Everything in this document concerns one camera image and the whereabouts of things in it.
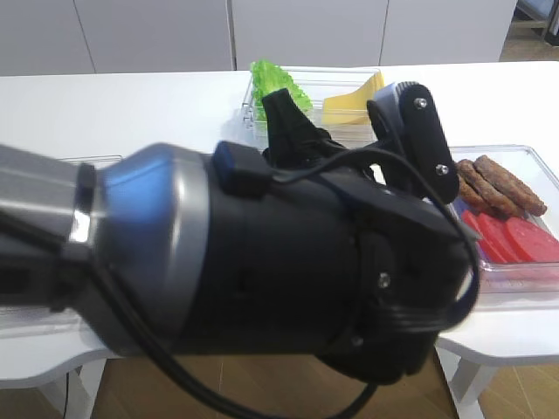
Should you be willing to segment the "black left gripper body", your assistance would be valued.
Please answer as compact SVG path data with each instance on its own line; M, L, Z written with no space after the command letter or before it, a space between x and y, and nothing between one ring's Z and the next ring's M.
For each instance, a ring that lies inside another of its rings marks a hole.
M392 383L473 309L479 258L445 207L458 193L446 146L262 155L222 142L184 158L205 217L183 257L197 276L186 353L311 354Z

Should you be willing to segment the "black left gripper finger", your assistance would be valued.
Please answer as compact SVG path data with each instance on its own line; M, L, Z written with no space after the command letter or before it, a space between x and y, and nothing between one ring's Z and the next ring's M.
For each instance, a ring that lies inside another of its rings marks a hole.
M267 119L267 158L275 168L307 168L332 155L329 135L294 103L286 88L262 99Z

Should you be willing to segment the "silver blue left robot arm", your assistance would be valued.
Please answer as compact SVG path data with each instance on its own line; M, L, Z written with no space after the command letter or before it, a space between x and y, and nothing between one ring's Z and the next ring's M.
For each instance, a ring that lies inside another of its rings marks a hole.
M77 311L140 348L94 285L174 354L311 354L388 384L415 373L480 288L475 234L435 111L347 149L286 89L262 100L264 151L155 144L105 168L1 149L1 301Z

